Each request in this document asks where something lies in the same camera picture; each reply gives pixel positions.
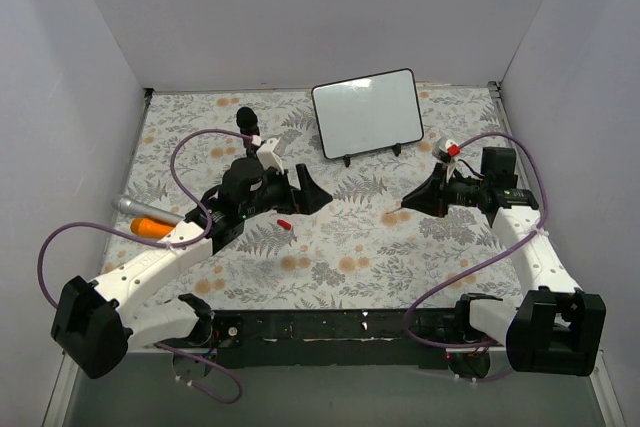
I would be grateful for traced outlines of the black whiteboard easel stand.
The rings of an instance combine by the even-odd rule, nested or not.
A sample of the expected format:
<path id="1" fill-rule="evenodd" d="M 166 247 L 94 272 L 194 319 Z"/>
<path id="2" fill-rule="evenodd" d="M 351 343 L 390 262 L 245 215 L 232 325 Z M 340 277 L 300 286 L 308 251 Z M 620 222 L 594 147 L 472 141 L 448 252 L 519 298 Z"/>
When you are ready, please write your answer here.
<path id="1" fill-rule="evenodd" d="M 402 147 L 403 145 L 401 143 L 396 143 L 394 145 L 382 147 L 379 149 L 372 149 L 354 154 L 345 154 L 340 157 L 340 160 L 342 161 L 345 168 L 349 168 L 351 166 L 352 160 L 358 157 L 378 155 L 386 151 L 390 151 L 395 157 L 399 157 L 402 153 Z"/>

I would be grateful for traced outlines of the floral patterned table mat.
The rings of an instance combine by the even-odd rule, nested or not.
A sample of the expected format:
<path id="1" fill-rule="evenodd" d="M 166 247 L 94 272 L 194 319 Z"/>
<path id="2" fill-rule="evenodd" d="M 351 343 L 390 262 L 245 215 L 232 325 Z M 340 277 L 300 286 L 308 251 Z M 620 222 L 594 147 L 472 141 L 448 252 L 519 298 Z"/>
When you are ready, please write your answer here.
<path id="1" fill-rule="evenodd" d="M 287 168 L 305 164 L 332 196 L 312 216 L 249 220 L 219 254 L 192 267 L 149 300 L 150 306 L 192 293 L 216 309 L 450 307 L 466 292 L 515 305 L 521 292 L 509 261 L 497 261 L 500 241 L 483 215 L 453 208 L 434 219 L 396 208 L 431 173 L 441 137 L 484 135 L 498 143 L 501 124 L 484 88 L 420 87 L 424 137 L 403 148 L 352 161 L 322 152 L 309 93 L 154 94 L 127 181 L 134 199 L 185 214 L 190 196 L 219 183 L 242 155 L 236 112 L 255 111 L 261 132 L 284 143 Z M 292 225 L 286 230 L 277 224 Z"/>

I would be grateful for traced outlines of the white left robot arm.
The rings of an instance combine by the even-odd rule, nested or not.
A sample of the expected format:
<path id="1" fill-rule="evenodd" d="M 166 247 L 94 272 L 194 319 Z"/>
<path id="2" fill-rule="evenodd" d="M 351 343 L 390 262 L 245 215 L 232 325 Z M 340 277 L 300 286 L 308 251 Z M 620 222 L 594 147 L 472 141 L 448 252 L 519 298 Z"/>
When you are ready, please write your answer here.
<path id="1" fill-rule="evenodd" d="M 287 171 L 264 168 L 254 158 L 234 161 L 220 185 L 164 238 L 120 268 L 91 281 L 77 276 L 62 289 L 52 338 L 91 379 L 112 371 L 130 349 L 175 341 L 201 347 L 213 333 L 211 307 L 193 294 L 182 294 L 149 311 L 140 308 L 169 282 L 212 257 L 235 240 L 246 220 L 274 210 L 312 215 L 332 200 L 296 167 L 298 186 Z"/>

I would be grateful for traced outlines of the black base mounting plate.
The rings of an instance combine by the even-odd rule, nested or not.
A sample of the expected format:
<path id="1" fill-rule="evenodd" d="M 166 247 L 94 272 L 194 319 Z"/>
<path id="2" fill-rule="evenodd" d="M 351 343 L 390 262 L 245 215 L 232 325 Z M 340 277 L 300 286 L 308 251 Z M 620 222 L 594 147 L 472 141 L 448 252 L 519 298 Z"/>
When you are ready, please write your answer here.
<path id="1" fill-rule="evenodd" d="M 223 310 L 196 345 L 221 365 L 417 366 L 444 369 L 448 350 L 484 349 L 488 338 L 462 328 L 452 308 L 418 310 L 409 328 L 403 309 Z"/>

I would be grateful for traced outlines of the red marker cap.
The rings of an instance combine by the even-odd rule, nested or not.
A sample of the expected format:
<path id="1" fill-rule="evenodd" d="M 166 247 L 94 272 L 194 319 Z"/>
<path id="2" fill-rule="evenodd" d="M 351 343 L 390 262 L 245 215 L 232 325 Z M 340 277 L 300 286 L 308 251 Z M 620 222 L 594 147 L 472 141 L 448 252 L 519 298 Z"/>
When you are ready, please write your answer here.
<path id="1" fill-rule="evenodd" d="M 285 221 L 283 219 L 278 219 L 277 220 L 277 224 L 279 226 L 281 226 L 282 228 L 286 229 L 286 230 L 291 230 L 292 229 L 292 225 L 289 222 L 287 222 L 287 221 Z"/>

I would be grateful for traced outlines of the black framed whiteboard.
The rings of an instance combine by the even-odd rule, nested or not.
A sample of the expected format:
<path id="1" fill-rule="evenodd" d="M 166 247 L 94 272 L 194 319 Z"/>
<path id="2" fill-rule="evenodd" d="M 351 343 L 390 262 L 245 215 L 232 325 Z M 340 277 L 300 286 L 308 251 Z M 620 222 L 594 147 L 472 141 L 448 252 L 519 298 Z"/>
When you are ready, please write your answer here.
<path id="1" fill-rule="evenodd" d="M 311 99 L 328 160 L 402 147 L 424 137 L 414 72 L 409 68 L 317 85 Z"/>

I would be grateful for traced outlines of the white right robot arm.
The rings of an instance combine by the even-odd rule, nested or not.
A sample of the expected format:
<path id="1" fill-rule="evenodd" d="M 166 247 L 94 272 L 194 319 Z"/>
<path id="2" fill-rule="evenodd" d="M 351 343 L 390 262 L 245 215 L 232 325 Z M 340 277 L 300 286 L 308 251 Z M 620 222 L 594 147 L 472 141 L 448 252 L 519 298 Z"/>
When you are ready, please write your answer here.
<path id="1" fill-rule="evenodd" d="M 517 185 L 515 150 L 484 148 L 478 177 L 460 174 L 458 153 L 457 145 L 436 150 L 431 175 L 401 205 L 438 218 L 452 206 L 478 209 L 502 242 L 500 256 L 515 268 L 523 299 L 512 307 L 489 294 L 462 295 L 454 307 L 454 338 L 502 345 L 517 372 L 590 375 L 606 307 L 600 295 L 579 286 L 555 253 L 534 194 Z"/>

